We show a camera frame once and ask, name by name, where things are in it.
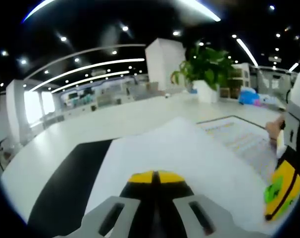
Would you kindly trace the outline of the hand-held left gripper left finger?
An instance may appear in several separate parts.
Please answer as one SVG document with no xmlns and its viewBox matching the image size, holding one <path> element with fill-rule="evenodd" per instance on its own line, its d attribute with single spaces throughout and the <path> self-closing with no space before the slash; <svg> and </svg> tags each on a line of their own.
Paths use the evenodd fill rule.
<svg viewBox="0 0 300 238">
<path fill-rule="evenodd" d="M 87 213 L 80 228 L 78 238 L 128 238 L 137 218 L 149 198 L 155 171 L 133 174 L 123 189 L 124 194 L 110 196 L 99 206 Z"/>
</svg>

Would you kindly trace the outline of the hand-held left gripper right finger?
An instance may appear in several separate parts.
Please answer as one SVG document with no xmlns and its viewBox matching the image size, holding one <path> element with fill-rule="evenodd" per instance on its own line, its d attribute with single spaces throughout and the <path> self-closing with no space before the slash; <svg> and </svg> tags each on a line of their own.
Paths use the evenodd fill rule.
<svg viewBox="0 0 300 238">
<path fill-rule="evenodd" d="M 168 238 L 236 238 L 241 230 L 231 214 L 207 197 L 194 194 L 185 179 L 155 172 L 156 203 Z"/>
</svg>

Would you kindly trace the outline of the person's right hand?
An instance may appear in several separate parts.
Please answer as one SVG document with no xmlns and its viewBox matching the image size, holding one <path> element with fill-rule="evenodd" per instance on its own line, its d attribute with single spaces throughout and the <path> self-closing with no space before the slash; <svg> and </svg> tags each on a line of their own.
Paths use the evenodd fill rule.
<svg viewBox="0 0 300 238">
<path fill-rule="evenodd" d="M 281 130 L 285 127 L 285 119 L 283 115 L 280 115 L 275 121 L 266 123 L 265 129 L 268 132 L 271 140 L 277 140 Z"/>
</svg>

